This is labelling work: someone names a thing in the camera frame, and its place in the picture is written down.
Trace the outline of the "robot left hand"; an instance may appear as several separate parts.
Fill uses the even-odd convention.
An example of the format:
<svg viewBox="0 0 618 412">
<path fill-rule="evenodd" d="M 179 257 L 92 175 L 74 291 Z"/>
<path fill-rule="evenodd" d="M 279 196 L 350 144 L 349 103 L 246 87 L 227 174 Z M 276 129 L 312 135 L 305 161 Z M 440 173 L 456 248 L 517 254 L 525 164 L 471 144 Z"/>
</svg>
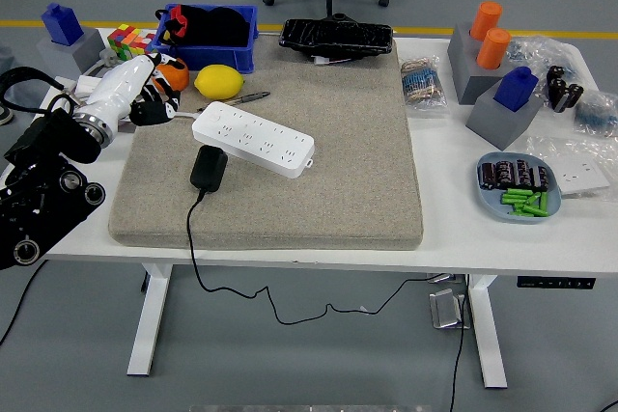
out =
<svg viewBox="0 0 618 412">
<path fill-rule="evenodd" d="M 170 122 L 180 106 L 180 93 L 172 88 L 159 65 L 187 70 L 183 62 L 169 55 L 139 55 L 104 74 L 73 118 L 109 131 L 117 130 L 124 118 L 138 126 Z"/>
</svg>

